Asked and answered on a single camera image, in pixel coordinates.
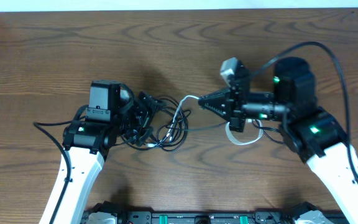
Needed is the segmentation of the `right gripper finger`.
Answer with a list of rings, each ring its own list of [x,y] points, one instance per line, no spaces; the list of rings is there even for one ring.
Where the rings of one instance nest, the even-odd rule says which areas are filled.
[[[202,107],[202,109],[209,110],[210,112],[213,112],[214,114],[216,114],[217,116],[219,116],[223,120],[229,121],[229,116],[227,115],[227,113],[226,113],[226,111],[224,109],[220,109],[218,107],[211,106],[208,103],[199,103],[199,105]]]
[[[199,102],[209,102],[209,101],[224,101],[226,95],[230,94],[230,88],[223,88],[207,95],[203,95],[199,98]]]

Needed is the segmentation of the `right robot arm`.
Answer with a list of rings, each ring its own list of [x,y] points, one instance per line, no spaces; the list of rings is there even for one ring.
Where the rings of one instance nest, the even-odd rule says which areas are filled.
[[[198,104],[243,132],[246,120],[276,121],[284,144],[314,172],[349,223],[358,223],[358,157],[333,115],[318,106],[315,76],[306,60],[286,57],[273,70],[273,92],[251,92],[251,74],[236,58],[223,62],[227,88],[202,96]]]

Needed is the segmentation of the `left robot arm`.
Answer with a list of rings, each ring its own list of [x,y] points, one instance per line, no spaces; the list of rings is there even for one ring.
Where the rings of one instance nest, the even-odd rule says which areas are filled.
[[[124,145],[148,150],[151,121],[164,103],[145,92],[93,90],[89,103],[66,123],[63,141],[56,143],[62,159],[41,223],[79,223],[110,148]]]

